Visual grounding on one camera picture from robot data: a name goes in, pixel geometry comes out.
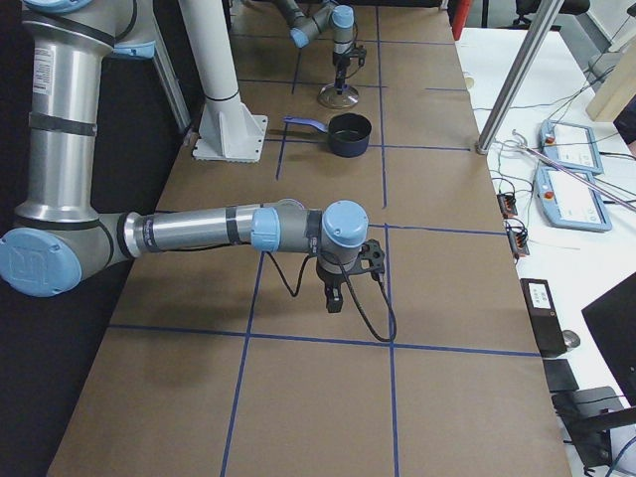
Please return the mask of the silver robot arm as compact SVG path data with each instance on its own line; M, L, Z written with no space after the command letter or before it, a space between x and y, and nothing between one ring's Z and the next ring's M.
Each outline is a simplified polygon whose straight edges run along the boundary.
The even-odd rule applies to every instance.
M333 83L322 87L318 102L331 109L346 109L356 105L359 93L347 84L347 68L352 58L358 60L358 68L361 68L367 51L363 46L356 45L358 27L354 9L335 1L324 1L313 16L306 16L295 1L280 0L273 4L290 28L289 35L298 49L308 46L324 32L332 31L335 79Z
M101 214L90 202L102 62L156 59L171 67L149 1L26 1L35 41L29 188L1 239L1 276L14 289L53 297L126 259L248 244L316 259L327 309L342 308L354 275L379 275L383 254L368 217L340 200L312 210L284 199L142 216Z

